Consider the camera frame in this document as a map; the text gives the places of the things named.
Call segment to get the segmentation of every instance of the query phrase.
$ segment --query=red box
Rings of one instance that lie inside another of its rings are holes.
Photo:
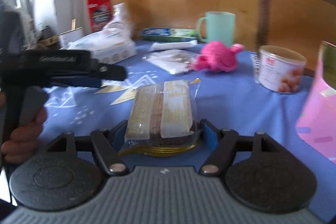
[[[87,0],[87,9],[92,32],[101,31],[112,19],[111,0]]]

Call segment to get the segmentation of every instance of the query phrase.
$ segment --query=pink knitted object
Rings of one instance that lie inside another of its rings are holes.
[[[236,54],[244,50],[244,48],[240,44],[233,44],[229,48],[222,42],[212,41],[202,48],[201,55],[192,65],[192,69],[208,69],[213,72],[233,71],[237,68]]]

